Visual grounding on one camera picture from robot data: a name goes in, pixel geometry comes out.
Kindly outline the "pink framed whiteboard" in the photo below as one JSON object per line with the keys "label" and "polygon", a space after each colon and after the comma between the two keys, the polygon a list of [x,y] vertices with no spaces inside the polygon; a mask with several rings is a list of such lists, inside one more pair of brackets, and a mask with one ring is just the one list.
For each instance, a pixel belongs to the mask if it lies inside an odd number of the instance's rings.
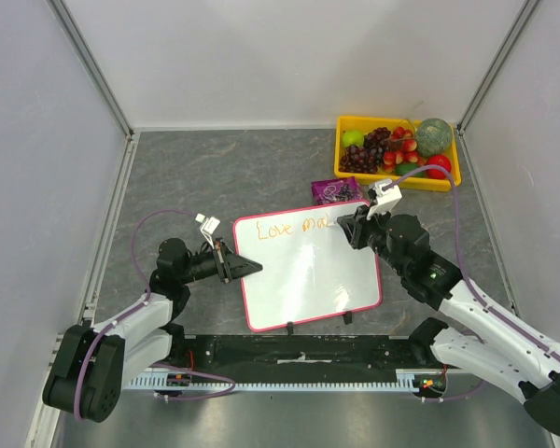
{"label": "pink framed whiteboard", "polygon": [[242,279],[245,316],[255,332],[285,328],[378,306],[380,265],[366,248],[353,249],[329,222],[362,201],[242,217],[233,225],[240,256],[262,265]]}

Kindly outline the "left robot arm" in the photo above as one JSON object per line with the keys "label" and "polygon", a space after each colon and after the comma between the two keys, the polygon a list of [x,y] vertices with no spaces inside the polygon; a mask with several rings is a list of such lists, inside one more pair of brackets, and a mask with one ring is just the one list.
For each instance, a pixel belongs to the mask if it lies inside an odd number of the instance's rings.
{"label": "left robot arm", "polygon": [[185,343],[172,336],[168,326],[187,305],[189,284],[209,277],[228,284],[262,269],[220,238],[198,252],[178,238],[164,241],[138,301],[94,326],[74,325],[64,333],[43,388],[43,403],[79,420],[103,422],[122,388],[141,372],[159,361],[175,367],[185,359]]}

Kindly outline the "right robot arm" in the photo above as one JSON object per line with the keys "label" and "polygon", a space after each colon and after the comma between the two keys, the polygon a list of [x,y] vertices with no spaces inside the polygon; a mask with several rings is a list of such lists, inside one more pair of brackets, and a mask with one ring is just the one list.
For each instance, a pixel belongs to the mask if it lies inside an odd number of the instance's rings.
{"label": "right robot arm", "polygon": [[371,249],[415,300],[464,325],[475,340],[430,320],[427,335],[409,343],[411,361],[436,361],[469,371],[517,399],[541,427],[560,437],[560,342],[532,328],[476,286],[461,268],[436,253],[411,215],[368,217],[363,205],[339,217],[348,244]]}

